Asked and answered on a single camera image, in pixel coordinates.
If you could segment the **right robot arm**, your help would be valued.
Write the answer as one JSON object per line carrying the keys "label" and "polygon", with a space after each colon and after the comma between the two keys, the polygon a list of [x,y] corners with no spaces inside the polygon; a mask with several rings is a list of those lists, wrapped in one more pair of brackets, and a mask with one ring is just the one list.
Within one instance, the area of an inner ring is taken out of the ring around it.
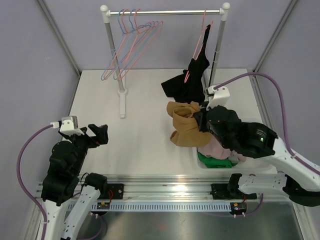
{"label": "right robot arm", "polygon": [[228,199],[271,194],[302,206],[319,206],[320,167],[294,153],[272,129],[259,122],[243,122],[234,110],[221,105],[201,110],[194,118],[199,130],[211,133],[222,147],[267,162],[279,171],[258,176],[233,173],[222,189]]}

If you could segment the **pink hanger of grey top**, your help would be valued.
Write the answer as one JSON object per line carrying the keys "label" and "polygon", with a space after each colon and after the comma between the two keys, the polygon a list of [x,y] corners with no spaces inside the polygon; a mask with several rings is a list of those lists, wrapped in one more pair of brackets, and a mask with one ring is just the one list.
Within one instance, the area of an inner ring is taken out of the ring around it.
{"label": "pink hanger of grey top", "polygon": [[111,60],[101,75],[101,80],[113,77],[119,81],[133,68],[148,47],[161,31],[163,21],[149,21],[137,23],[138,9],[122,9],[117,14],[117,21],[121,30],[121,38],[111,54]]}

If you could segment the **black tank top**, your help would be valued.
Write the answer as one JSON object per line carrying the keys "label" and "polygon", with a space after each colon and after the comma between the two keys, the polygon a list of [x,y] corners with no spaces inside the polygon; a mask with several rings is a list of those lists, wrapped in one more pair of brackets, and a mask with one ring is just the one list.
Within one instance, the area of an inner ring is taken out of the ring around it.
{"label": "black tank top", "polygon": [[206,46],[210,30],[211,25],[207,25],[199,54],[195,59],[191,59],[188,69],[184,69],[182,74],[161,83],[161,87],[168,98],[173,98],[178,103],[188,104],[191,102],[201,104],[205,101],[202,76],[210,66],[210,62],[206,57]]}

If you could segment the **grey tank top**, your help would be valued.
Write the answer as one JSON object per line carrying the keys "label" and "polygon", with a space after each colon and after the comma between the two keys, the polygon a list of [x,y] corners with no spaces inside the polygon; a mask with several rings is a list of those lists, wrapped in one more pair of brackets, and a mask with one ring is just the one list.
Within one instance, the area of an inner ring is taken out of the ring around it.
{"label": "grey tank top", "polygon": [[229,156],[228,160],[231,162],[232,165],[237,165],[239,163],[238,157],[234,155]]}

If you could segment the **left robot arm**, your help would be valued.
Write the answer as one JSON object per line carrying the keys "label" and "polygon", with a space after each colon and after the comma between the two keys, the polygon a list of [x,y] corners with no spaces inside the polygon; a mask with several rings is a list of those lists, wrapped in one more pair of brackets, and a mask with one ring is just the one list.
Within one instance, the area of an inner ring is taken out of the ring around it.
{"label": "left robot arm", "polygon": [[67,213],[88,150],[108,143],[108,126],[89,124],[69,131],[61,128],[58,132],[64,140],[53,146],[47,175],[42,182],[41,199],[46,213],[44,239],[75,240],[92,204],[108,194],[107,177],[90,173],[76,204]]}

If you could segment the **blue wire hanger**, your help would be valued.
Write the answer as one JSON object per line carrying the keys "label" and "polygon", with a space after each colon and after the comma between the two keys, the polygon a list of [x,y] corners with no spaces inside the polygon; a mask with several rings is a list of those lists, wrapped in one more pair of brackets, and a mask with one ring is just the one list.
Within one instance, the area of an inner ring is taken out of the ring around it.
{"label": "blue wire hanger", "polygon": [[[118,16],[118,13],[121,11],[121,10],[125,10],[125,9],[121,9],[120,11],[116,12],[115,13],[115,23],[116,23],[116,26],[118,28],[118,33],[119,33],[119,36],[117,39],[114,38],[113,36],[113,31],[112,31],[112,26],[111,26],[111,17],[112,17],[112,12],[110,9],[108,9],[105,5],[103,5],[101,7],[101,12],[102,12],[102,16],[103,16],[103,20],[104,20],[104,23],[105,23],[105,28],[106,28],[106,31],[107,31],[107,36],[108,36],[108,41],[109,41],[109,44],[110,44],[110,52],[111,52],[111,56],[109,57],[109,62],[107,63],[107,65],[110,63],[110,60],[112,59],[112,53],[115,52],[115,47],[118,45],[118,43],[120,42],[120,39],[122,37],[122,32],[120,30],[120,27],[119,27],[119,24],[118,24],[118,21],[117,21],[117,16]],[[136,21],[139,25],[142,25],[144,23],[139,23],[138,22],[138,13],[140,12],[140,10],[137,12],[136,14]]]}

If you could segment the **brown tank top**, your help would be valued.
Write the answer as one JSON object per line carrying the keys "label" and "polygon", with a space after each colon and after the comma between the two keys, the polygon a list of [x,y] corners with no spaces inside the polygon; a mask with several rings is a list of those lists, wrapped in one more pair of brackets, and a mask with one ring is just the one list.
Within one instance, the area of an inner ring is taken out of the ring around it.
{"label": "brown tank top", "polygon": [[204,147],[211,139],[212,134],[198,130],[198,123],[194,114],[200,112],[199,103],[180,103],[169,101],[166,111],[172,117],[174,132],[170,141],[178,147]]}

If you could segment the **mauve tank top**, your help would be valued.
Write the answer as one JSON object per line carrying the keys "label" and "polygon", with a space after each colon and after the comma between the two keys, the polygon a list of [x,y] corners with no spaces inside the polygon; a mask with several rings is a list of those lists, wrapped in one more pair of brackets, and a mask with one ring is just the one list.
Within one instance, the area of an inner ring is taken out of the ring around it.
{"label": "mauve tank top", "polygon": [[206,157],[213,157],[219,160],[228,159],[228,157],[231,155],[237,156],[239,162],[242,163],[247,160],[247,157],[243,156],[242,154],[228,148],[223,148],[214,136],[207,145],[198,147],[197,151]]}

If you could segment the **pink hanger of black top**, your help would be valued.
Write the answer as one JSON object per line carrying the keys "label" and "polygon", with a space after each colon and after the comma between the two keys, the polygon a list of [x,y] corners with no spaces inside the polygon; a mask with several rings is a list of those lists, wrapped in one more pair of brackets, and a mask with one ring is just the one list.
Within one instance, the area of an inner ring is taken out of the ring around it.
{"label": "pink hanger of black top", "polygon": [[[206,8],[204,10],[204,12],[203,12],[201,32],[200,32],[200,35],[199,35],[199,38],[198,38],[198,41],[197,41],[193,56],[192,56],[192,60],[197,60],[198,59],[198,57],[200,55],[200,52],[201,52],[201,49],[202,49],[202,46],[203,46],[203,43],[202,43],[202,45],[200,47],[200,41],[201,41],[202,37],[204,36],[206,29],[208,28],[208,26],[205,27],[205,19],[206,19],[207,10],[208,10],[208,8]],[[210,22],[209,26],[212,27],[213,23],[214,23],[214,21],[212,20]],[[184,78],[184,83],[187,83],[189,77],[190,77],[190,71],[187,70],[185,78]]]}

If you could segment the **green tank top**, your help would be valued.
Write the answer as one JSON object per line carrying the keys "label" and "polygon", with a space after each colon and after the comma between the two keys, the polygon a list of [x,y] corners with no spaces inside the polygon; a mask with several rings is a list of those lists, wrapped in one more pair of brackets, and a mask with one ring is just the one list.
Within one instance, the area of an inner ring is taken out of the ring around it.
{"label": "green tank top", "polygon": [[197,157],[209,169],[231,169],[238,164],[238,162],[232,162],[228,158],[216,159],[211,156],[207,157],[200,152],[197,153]]}

